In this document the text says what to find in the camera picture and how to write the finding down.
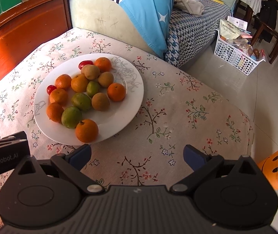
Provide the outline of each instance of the plastic basket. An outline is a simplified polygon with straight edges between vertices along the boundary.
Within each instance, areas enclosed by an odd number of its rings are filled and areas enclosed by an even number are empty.
[[[260,51],[260,57],[262,56],[262,59],[255,61],[239,49],[236,49],[223,41],[219,36],[219,30],[217,31],[218,36],[214,54],[231,64],[233,67],[236,67],[245,75],[249,75],[260,62],[266,60],[263,50]]]

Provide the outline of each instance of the orange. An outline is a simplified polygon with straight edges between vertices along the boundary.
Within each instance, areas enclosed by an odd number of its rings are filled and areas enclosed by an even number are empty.
[[[111,61],[106,57],[98,58],[94,65],[99,67],[101,73],[109,72],[112,69]]]
[[[72,78],[69,75],[63,74],[56,79],[55,86],[58,89],[67,90],[71,86],[71,80]]]
[[[97,139],[99,129],[97,124],[91,119],[80,121],[75,129],[75,135],[82,143],[90,143]]]
[[[63,111],[64,110],[61,105],[59,105],[58,103],[51,103],[46,109],[46,114],[52,121],[61,123],[61,116]]]
[[[71,80],[71,88],[75,92],[82,93],[86,91],[89,80],[83,74],[78,74]]]
[[[49,95],[50,103],[58,103],[61,106],[66,106],[68,102],[68,93],[64,89],[55,89]]]
[[[107,96],[114,102],[122,101],[126,96],[126,90],[120,83],[113,83],[107,88]]]

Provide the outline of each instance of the white star print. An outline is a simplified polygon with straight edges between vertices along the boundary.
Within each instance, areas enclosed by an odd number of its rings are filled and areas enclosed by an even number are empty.
[[[168,15],[168,13],[165,15],[165,16],[163,16],[161,13],[159,13],[158,12],[158,14],[160,14],[160,22],[164,22],[164,23],[166,23],[166,17],[167,17],[167,15]]]

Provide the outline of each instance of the tile floor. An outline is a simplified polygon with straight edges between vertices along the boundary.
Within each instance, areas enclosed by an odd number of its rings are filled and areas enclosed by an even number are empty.
[[[274,43],[262,41],[268,54]],[[278,57],[271,65],[261,62],[246,76],[213,54],[215,42],[186,71],[219,92],[245,112],[255,124],[252,157],[262,161],[278,150]],[[278,213],[273,226],[278,229]]]

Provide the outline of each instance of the cherry tomato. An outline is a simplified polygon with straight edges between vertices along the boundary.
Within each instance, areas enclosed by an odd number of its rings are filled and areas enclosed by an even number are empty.
[[[79,69],[82,69],[85,65],[93,65],[93,61],[82,61],[80,64],[79,64]]]
[[[55,89],[57,89],[57,87],[54,86],[54,85],[48,86],[48,87],[47,87],[47,93],[48,93],[48,95],[50,95],[51,92],[52,92],[53,90],[55,90]]]

